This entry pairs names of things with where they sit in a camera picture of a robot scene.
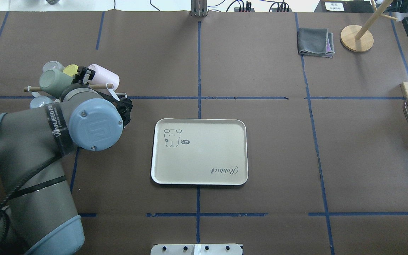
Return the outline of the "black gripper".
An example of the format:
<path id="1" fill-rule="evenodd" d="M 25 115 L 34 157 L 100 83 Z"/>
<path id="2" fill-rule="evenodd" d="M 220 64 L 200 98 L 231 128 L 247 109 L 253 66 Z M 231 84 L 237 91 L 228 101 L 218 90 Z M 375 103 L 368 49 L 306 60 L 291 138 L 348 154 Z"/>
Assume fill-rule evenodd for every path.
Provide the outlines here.
<path id="1" fill-rule="evenodd" d="M 79 66 L 76 73 L 76 83 L 80 85 L 89 85 L 89 81 L 92 81 L 94 76 L 94 70 L 84 66 Z M 119 101 L 116 104 L 116 109 L 123 120 L 123 128 L 125 128 L 131 121 L 132 108 L 132 100 L 130 100 L 128 97 L 119 98 Z"/>

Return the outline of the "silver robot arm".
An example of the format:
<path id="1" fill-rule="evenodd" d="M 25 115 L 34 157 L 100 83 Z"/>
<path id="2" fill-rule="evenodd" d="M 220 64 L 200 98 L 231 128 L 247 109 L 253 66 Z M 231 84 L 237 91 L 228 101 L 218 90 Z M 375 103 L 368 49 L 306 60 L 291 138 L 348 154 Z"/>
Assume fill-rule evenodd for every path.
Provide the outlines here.
<path id="1" fill-rule="evenodd" d="M 43 67 L 28 110 L 0 114 L 0 255 L 72 255 L 84 228 L 60 159 L 77 148 L 103 151 L 130 122 L 132 102 L 115 90 L 120 79 L 97 65 L 69 71 Z"/>

